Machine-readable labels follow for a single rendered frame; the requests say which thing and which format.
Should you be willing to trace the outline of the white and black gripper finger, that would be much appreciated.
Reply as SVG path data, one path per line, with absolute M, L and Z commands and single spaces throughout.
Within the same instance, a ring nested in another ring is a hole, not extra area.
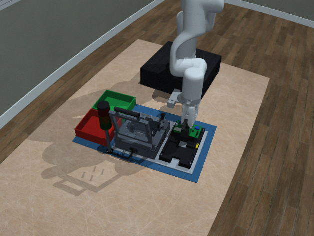
M 184 120 L 184 123 L 183 123 L 183 125 L 182 125 L 182 129 L 181 129 L 181 136 L 182 137 L 186 137 L 186 138 L 189 138 L 189 125 L 187 124 L 188 123 L 188 119 L 185 119 Z M 186 129 L 186 126 L 188 126 L 187 127 L 187 129 Z

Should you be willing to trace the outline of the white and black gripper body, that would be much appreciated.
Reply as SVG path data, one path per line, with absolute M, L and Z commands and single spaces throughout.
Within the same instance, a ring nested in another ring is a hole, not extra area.
M 198 113 L 199 113 L 199 105 L 196 106 L 186 106 L 183 103 L 183 108 L 182 108 L 182 115 L 181 115 L 181 124 L 183 125 L 185 119 L 188 120 L 188 126 L 193 127 L 194 123 L 197 119 Z

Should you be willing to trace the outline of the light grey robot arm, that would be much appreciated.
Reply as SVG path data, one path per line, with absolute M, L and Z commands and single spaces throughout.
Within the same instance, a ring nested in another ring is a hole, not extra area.
M 197 38 L 214 28 L 216 14 L 223 11 L 225 0 L 181 0 L 176 16 L 177 38 L 170 50 L 170 73 L 183 77 L 182 92 L 174 89 L 167 108 L 176 103 L 197 106 L 201 102 L 207 63 L 196 58 Z

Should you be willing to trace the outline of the green bin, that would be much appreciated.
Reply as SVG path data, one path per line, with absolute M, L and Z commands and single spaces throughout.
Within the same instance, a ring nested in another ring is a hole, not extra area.
M 126 94 L 106 90 L 99 100 L 94 104 L 92 109 L 98 111 L 98 103 L 101 101 L 107 101 L 110 105 L 110 110 L 114 111 L 115 107 L 119 107 L 125 110 L 132 111 L 136 106 L 136 97 Z M 114 111 L 115 112 L 115 111 Z

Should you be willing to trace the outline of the red open-top bin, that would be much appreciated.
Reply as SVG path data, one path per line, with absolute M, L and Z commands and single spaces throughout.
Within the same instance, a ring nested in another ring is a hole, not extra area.
M 109 131 L 110 142 L 115 137 L 115 128 L 112 123 L 112 128 Z M 105 130 L 101 129 L 98 110 L 90 109 L 86 116 L 75 128 L 77 137 L 91 141 L 93 143 L 107 147 Z

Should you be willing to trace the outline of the green circuit board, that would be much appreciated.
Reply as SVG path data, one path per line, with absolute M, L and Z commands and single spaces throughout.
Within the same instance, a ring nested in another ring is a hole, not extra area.
M 181 120 L 178 120 L 173 132 L 181 134 L 183 125 L 181 124 Z M 193 138 L 199 138 L 200 132 L 202 130 L 202 126 L 195 125 L 193 127 L 189 127 L 189 136 Z

